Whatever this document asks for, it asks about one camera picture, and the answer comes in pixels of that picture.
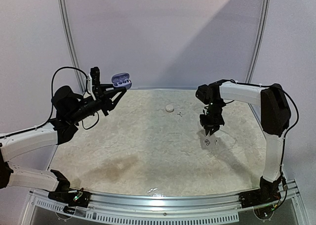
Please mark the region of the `blue earbud charging case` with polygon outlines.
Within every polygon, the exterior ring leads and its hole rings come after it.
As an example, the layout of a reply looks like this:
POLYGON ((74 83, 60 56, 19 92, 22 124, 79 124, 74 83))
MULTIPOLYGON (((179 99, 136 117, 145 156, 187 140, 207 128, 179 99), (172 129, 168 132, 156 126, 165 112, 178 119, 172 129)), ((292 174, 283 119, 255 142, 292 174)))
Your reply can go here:
POLYGON ((111 81, 116 88, 126 88, 128 90, 131 88, 132 83, 125 85, 123 81, 125 81, 126 79, 130 80, 130 75, 128 73, 119 73, 113 75, 111 81))

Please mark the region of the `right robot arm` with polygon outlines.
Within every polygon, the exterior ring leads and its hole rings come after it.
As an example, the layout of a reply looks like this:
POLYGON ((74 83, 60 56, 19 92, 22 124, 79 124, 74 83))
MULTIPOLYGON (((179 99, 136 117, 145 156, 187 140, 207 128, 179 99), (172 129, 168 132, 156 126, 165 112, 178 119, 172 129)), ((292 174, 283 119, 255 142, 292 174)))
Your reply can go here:
POLYGON ((260 124, 266 139, 262 179, 275 182, 281 178, 283 140, 291 118, 291 110, 281 85, 263 86, 223 79, 199 86, 195 96, 206 106, 199 116, 206 135, 213 135, 225 124, 222 112, 227 105, 226 100, 260 107, 260 124))

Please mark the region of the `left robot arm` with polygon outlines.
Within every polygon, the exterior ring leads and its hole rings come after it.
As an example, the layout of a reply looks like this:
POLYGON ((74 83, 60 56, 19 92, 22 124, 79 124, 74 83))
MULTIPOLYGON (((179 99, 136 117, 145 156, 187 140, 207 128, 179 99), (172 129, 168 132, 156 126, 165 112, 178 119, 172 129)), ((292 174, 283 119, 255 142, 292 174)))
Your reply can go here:
POLYGON ((11 159, 47 146, 69 142, 78 131, 78 124, 85 118, 102 111, 105 116, 112 111, 127 87, 116 88, 111 84, 93 86, 92 95, 83 97, 74 93, 70 86, 62 86, 52 97, 56 117, 44 126, 14 132, 0 138, 0 186, 21 186, 54 191, 62 202, 70 202, 73 191, 64 183, 58 171, 42 171, 14 165, 11 159))

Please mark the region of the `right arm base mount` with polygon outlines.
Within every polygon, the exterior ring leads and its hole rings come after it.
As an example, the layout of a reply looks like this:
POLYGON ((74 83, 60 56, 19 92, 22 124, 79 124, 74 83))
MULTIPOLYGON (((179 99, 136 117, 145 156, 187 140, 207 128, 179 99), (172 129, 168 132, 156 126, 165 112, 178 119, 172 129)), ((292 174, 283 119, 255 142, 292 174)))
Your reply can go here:
POLYGON ((270 182, 260 178, 259 189, 249 190, 238 194, 238 200, 242 208, 253 207, 257 205, 271 203, 281 199, 279 191, 279 184, 281 177, 277 180, 270 182))

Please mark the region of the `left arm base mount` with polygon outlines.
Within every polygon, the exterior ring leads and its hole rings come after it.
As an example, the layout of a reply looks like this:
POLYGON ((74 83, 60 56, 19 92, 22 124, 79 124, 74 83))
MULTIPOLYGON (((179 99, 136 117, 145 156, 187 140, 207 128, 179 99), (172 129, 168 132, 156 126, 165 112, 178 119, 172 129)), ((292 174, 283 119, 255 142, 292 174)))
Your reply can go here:
POLYGON ((91 193, 81 189, 71 189, 65 191, 49 192, 48 198, 57 202, 67 204, 69 207, 87 208, 91 198, 91 193))

